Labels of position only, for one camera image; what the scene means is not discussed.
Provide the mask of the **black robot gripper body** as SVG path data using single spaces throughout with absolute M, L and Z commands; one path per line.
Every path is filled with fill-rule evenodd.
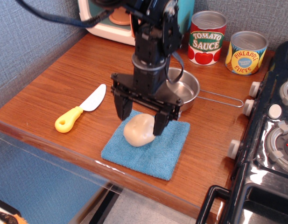
M 155 68 L 143 68 L 134 66 L 133 74 L 111 74 L 113 80 L 112 93 L 118 92 L 136 102 L 157 112 L 161 110 L 171 111 L 170 120 L 178 120 L 182 103 L 167 101 L 165 97 L 166 81 L 177 82 L 183 75 L 184 66 L 177 70 L 176 75 L 169 75 L 169 66 Z

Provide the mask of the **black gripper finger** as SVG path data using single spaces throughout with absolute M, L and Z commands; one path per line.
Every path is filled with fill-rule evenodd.
M 118 92 L 114 92 L 114 103 L 117 115 L 121 120 L 125 120 L 129 117 L 133 107 L 132 100 Z
M 155 124 L 153 135 L 159 136 L 162 134 L 164 128 L 168 125 L 171 118 L 171 111 L 169 110 L 161 110 L 155 115 Z

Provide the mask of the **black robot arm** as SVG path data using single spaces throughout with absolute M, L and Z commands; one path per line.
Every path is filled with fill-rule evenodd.
M 133 102 L 156 111 L 153 134 L 161 135 L 171 120 L 178 119 L 183 100 L 168 88 L 178 82 L 178 75 L 169 75 L 171 57 L 184 66 L 177 50 L 183 35 L 178 25 L 176 0 L 95 0 L 94 4 L 114 12 L 123 7 L 131 16 L 135 38 L 132 56 L 133 74 L 113 73 L 112 92 L 117 115 L 129 117 Z

